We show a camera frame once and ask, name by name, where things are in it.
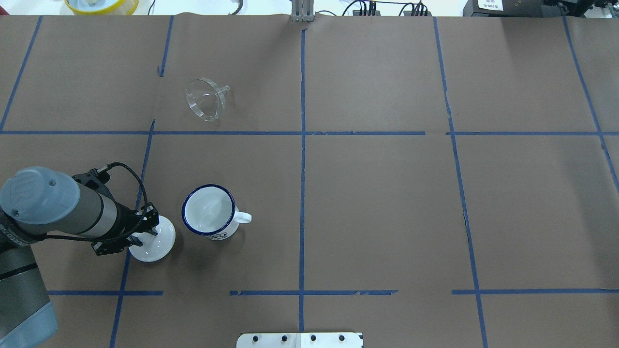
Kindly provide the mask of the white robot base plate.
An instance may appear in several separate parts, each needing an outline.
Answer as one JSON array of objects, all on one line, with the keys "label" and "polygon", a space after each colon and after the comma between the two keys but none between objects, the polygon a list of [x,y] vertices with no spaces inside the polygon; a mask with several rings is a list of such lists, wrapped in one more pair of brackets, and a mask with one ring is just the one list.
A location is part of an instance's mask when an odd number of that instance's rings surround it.
[{"label": "white robot base plate", "polygon": [[246,333],[236,341],[237,348],[363,348],[362,333]]}]

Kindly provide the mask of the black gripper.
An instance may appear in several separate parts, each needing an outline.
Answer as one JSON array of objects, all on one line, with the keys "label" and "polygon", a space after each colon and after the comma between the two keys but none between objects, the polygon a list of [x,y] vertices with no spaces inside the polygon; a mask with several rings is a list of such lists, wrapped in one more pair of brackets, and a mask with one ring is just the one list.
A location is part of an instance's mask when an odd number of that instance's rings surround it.
[{"label": "black gripper", "polygon": [[131,209],[115,200],[107,187],[108,172],[86,172],[73,175],[80,188],[80,198],[73,212],[79,218],[73,223],[77,231],[73,239],[90,242],[96,255],[111,255],[126,247],[143,247],[145,241],[139,236],[155,236],[159,224],[159,212],[148,199],[142,180],[135,172],[142,198],[139,207]]}]

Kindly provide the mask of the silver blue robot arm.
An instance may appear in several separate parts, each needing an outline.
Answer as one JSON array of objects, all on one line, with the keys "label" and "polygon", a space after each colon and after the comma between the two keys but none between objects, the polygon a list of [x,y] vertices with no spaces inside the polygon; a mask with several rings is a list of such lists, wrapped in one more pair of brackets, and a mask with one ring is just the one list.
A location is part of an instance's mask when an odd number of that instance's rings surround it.
[{"label": "silver blue robot arm", "polygon": [[118,203],[107,188],[113,162],[83,174],[27,167],[1,188],[1,346],[33,348],[52,337],[56,313],[32,251],[46,240],[90,243],[96,255],[145,245],[156,235],[158,211],[140,177],[130,170],[144,200],[135,209]]}]

